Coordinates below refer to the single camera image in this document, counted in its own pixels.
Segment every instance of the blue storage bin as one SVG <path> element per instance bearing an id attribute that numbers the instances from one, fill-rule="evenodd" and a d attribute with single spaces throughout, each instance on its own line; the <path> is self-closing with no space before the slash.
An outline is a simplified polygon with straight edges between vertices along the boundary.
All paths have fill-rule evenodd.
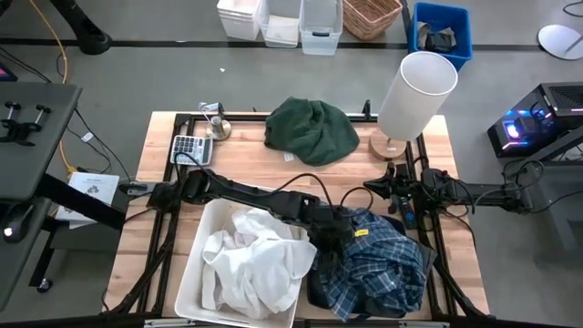
<path id="1" fill-rule="evenodd" d="M 451 27 L 455 33 L 456 46 L 449 54 L 438 53 L 447 58 L 459 71 L 466 61 L 472 59 L 472 30 L 470 16 L 462 7 L 416 3 L 409 26 L 409 53 L 419 51 L 417 47 L 417 22 L 429 23 L 432 32 Z"/>

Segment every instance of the yellow cable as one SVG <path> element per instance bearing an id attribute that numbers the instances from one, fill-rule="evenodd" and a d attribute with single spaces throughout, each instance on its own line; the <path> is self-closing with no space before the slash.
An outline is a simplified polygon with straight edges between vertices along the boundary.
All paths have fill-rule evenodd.
<path id="1" fill-rule="evenodd" d="M 68 60 L 66 58 L 66 52 L 65 52 L 65 49 L 63 48 L 63 44 L 61 43 L 61 40 L 58 38 L 58 35 L 56 34 L 56 32 L 53 29 L 53 27 L 51 26 L 51 24 L 48 23 L 48 20 L 46 19 L 43 12 L 36 5 L 35 0 L 29 0 L 29 1 L 30 1 L 30 5 L 32 5 L 32 7 L 34 7 L 34 9 L 38 13 L 38 15 L 43 19 L 43 22 L 45 22 L 46 27 L 48 27 L 48 29 L 53 34 L 53 37 L 55 38 L 56 43 L 58 44 L 58 48 L 61 50 L 61 55 L 63 57 L 63 63 L 65 66 L 65 72 L 63 72 L 63 81 L 61 81 L 61 83 L 65 84 L 66 79 L 69 75 L 69 64 L 68 64 Z M 68 174 L 71 174 L 73 172 L 77 172 L 77 169 L 75 169 L 75 167 L 69 165 L 68 161 L 66 160 L 65 149 L 63 146 L 63 140 L 59 141 L 59 143 L 58 143 L 58 151 L 61 153 L 61 159 L 63 160 L 63 164 L 65 164 L 65 167 L 66 167 Z"/>

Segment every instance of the white cloth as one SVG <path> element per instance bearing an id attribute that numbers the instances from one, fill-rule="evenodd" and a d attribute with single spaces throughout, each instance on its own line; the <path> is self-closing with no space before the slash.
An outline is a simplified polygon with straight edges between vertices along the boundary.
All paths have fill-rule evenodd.
<path id="1" fill-rule="evenodd" d="M 238 210 L 232 219 L 234 234 L 213 233 L 202 252 L 202 307 L 217 311 L 226 303 L 256 320 L 286 311 L 316 255 L 306 230 L 265 210 Z"/>

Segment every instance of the wooden table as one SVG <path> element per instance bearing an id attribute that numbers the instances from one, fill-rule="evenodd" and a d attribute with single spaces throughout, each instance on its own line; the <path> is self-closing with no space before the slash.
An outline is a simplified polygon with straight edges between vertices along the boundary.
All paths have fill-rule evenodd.
<path id="1" fill-rule="evenodd" d="M 176 114 L 176 112 L 152 113 L 139 162 L 137 180 L 162 181 Z M 332 200 L 339 202 L 347 190 L 362 186 L 363 182 L 368 179 L 380 178 L 386 169 L 386 163 L 374 158 L 367 146 L 367 137 L 375 129 L 375 124 L 355 123 L 354 128 L 361 139 L 358 148 L 346 158 L 319 168 L 304 165 L 298 159 L 284 161 L 283 152 L 265 148 L 263 146 L 265 129 L 263 122 L 233 122 L 232 125 L 233 131 L 230 138 L 215 143 L 210 167 L 218 174 L 240 183 L 276 188 L 293 176 L 303 172 L 312 172 L 326 184 Z M 204 137 L 202 123 L 196 124 L 195 135 Z M 424 130 L 424 140 L 430 166 L 447 170 L 450 175 L 456 177 L 454 156 L 443 116 L 433 117 Z M 417 153 L 416 146 L 414 146 L 414 156 L 416 156 L 415 153 Z M 416 170 L 420 172 L 421 168 L 418 166 Z M 299 179 L 292 183 L 288 190 L 308 192 L 323 198 L 321 187 L 312 178 Z M 128 216 L 144 210 L 146 201 L 146 199 L 134 200 L 130 204 Z M 347 200 L 346 205 L 365 207 L 368 201 L 369 196 L 366 192 L 355 192 Z M 375 195 L 372 211 L 386 214 L 388 205 L 387 200 L 382 200 Z M 163 309 L 165 317 L 176 316 L 174 302 L 202 209 L 202 206 L 182 203 Z M 450 211 L 456 214 L 463 213 L 463 209 L 450 208 Z M 119 304 L 144 270 L 154 216 L 154 212 L 144 214 L 128 222 L 124 227 L 107 288 L 106 303 L 110 307 Z M 470 232 L 461 222 L 445 216 L 441 218 L 441 225 L 452 276 L 474 302 L 474 305 L 482 312 L 488 313 L 484 286 Z M 166 235 L 165 229 L 166 226 L 162 231 L 162 240 Z M 414 232 L 410 235 L 414 238 L 417 237 Z M 436 278 L 438 301 L 442 310 L 445 310 L 443 284 L 436 273 L 434 273 L 434 277 Z M 152 280 L 147 309 L 151 309 L 153 305 L 158 279 L 157 273 Z M 304 291 L 302 291 L 296 316 L 305 319 L 335 319 L 330 311 L 308 304 Z M 415 313 L 409 313 L 406 319 L 431 319 L 427 293 L 425 293 L 422 309 Z"/>

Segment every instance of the white storage container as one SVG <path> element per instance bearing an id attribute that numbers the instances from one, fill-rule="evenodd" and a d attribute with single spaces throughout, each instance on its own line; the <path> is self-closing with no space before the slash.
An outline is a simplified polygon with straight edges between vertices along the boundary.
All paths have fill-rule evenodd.
<path id="1" fill-rule="evenodd" d="M 302 51 L 333 56 L 343 33 L 343 0 L 302 0 Z"/>
<path id="2" fill-rule="evenodd" d="M 250 207 L 230 200 L 213 200 L 204 207 L 199 228 L 192 243 L 189 261 L 180 282 L 174 311 L 180 317 L 209 323 L 250 328 L 291 328 L 298 304 L 297 299 L 287 311 L 272 314 L 265 320 L 253 320 L 243 313 L 232 310 L 226 304 L 220 308 L 220 311 L 211 311 L 202 307 L 202 267 L 204 264 L 202 250 L 209 236 L 215 231 L 223 230 L 225 225 L 231 222 L 232 213 L 239 209 L 250 209 Z"/>
<path id="3" fill-rule="evenodd" d="M 263 0 L 260 24 L 266 46 L 298 46 L 301 5 L 301 0 Z"/>
<path id="4" fill-rule="evenodd" d="M 261 0 L 220 0 L 217 9 L 227 36 L 250 41 L 257 38 Z"/>

